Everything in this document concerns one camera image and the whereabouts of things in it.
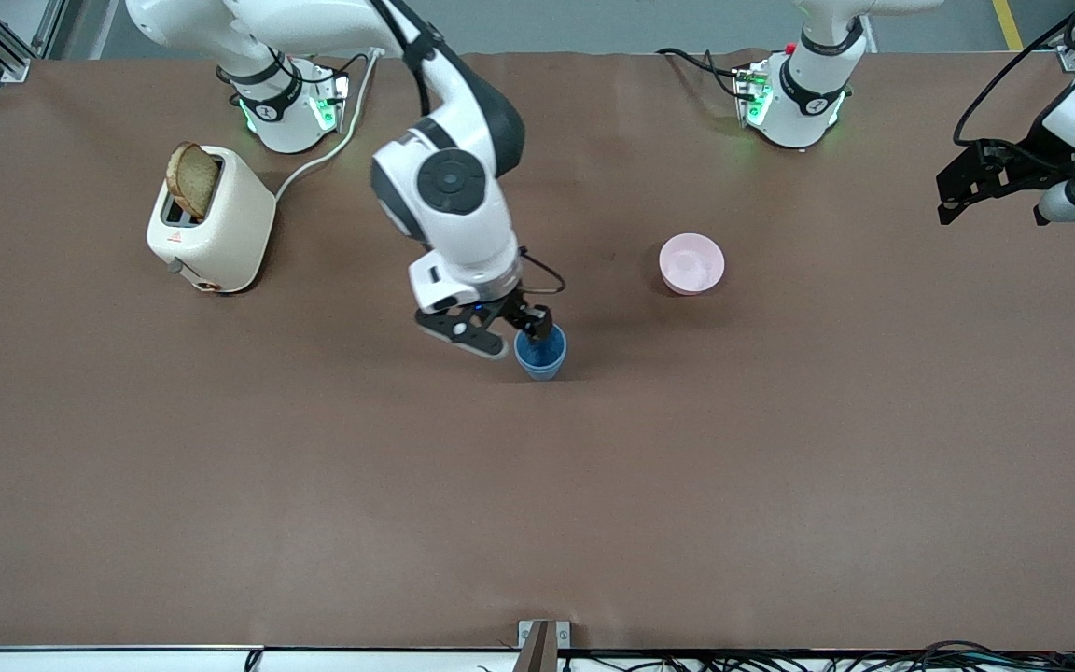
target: brown table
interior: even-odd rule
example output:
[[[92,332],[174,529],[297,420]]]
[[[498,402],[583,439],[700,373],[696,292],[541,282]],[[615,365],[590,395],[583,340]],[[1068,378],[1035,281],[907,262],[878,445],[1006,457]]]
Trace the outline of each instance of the brown table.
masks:
[[[593,647],[1075,649],[1075,227],[934,210],[1004,57],[866,57],[806,153],[660,57],[474,57],[529,128],[517,233],[571,282],[551,384],[411,321],[419,251],[367,186],[417,114],[400,63],[234,298],[146,249],[163,162],[227,145],[274,186],[304,157],[207,62],[34,63],[0,95],[0,643],[549,616]],[[1058,82],[1032,59],[972,132],[1020,138]],[[704,297],[657,280],[683,230],[728,256]]]

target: toast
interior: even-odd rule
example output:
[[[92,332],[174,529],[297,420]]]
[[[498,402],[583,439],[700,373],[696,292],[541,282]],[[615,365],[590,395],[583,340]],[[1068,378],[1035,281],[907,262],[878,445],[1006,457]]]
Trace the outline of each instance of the toast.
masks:
[[[168,157],[166,169],[168,192],[176,204],[181,205],[190,216],[205,218],[210,210],[210,199],[214,197],[214,187],[218,183],[218,166],[214,157],[196,142],[182,142],[176,145],[172,157]]]

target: floor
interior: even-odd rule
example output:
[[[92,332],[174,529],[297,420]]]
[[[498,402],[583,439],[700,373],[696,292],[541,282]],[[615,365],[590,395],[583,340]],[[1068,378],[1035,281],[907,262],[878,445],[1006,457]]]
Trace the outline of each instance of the floor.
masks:
[[[20,14],[46,0],[0,0]],[[131,24],[124,0],[82,0],[60,27],[56,54],[69,59],[195,57],[163,49]],[[991,0],[946,0],[937,11],[909,17],[874,17],[880,52],[1004,51]],[[789,0],[413,0],[411,5],[447,35],[457,51],[645,54],[662,46],[699,53],[744,46],[777,47],[798,39],[801,14]],[[1075,0],[1019,0],[1010,4],[1023,39],[1072,11]],[[613,26],[600,30],[601,26]]]

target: pink bowl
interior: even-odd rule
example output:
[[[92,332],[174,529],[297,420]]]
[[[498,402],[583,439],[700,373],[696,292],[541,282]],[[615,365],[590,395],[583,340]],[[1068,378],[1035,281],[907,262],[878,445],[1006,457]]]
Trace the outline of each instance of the pink bowl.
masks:
[[[661,280],[675,292],[705,292],[725,275],[725,253],[711,238],[679,233],[661,247],[658,255]]]

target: yellow tape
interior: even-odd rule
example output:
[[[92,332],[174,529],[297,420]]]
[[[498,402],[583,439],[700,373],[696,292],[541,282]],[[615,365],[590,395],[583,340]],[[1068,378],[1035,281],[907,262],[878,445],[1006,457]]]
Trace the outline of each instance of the yellow tape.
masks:
[[[998,14],[998,25],[1002,27],[1002,38],[1006,39],[1006,48],[1012,52],[1022,51],[1022,39],[1019,38],[1019,26],[1015,25],[1015,14],[1010,13],[1007,0],[993,0],[993,13]]]

